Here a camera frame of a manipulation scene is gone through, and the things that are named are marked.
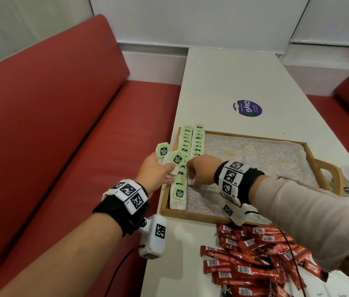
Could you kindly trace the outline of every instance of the person's right arm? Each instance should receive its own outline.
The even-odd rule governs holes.
[[[213,184],[222,161],[203,155],[187,163],[195,188]],[[288,179],[259,176],[248,200],[259,213],[310,250],[325,270],[349,276],[349,205],[327,191],[306,188]]]

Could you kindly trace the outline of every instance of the wristband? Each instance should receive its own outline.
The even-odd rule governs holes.
[[[250,165],[238,161],[225,161],[216,170],[214,182],[219,186],[221,195],[236,204],[250,204],[248,194],[251,186],[264,172],[252,169]]]
[[[140,228],[149,209],[147,190],[130,179],[121,180],[103,194],[92,213],[106,213],[121,227],[122,236]]]

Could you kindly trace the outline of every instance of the person's left hand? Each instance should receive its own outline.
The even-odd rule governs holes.
[[[144,186],[148,192],[148,197],[151,197],[152,193],[162,184],[174,182],[174,178],[165,178],[165,176],[167,173],[174,170],[175,167],[175,164],[158,164],[157,155],[153,152],[143,161],[134,181]]]

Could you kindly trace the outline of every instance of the person's left arm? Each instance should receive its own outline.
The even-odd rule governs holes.
[[[135,181],[150,197],[162,184],[174,181],[165,179],[173,169],[174,164],[159,165],[153,153],[144,160]],[[84,296],[121,237],[122,229],[111,216],[94,213],[26,267],[0,291],[0,297]]]

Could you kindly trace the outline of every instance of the pile of red sachets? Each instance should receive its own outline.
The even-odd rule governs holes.
[[[287,273],[298,290],[306,287],[298,277],[286,239],[277,227],[217,224],[217,234],[223,249],[201,246],[201,256],[214,258],[203,261],[203,271],[212,274],[214,284],[231,290],[233,297],[289,296],[283,289],[288,281]],[[310,252],[296,245],[290,236],[286,238],[297,264],[326,282],[328,273],[306,259]]]

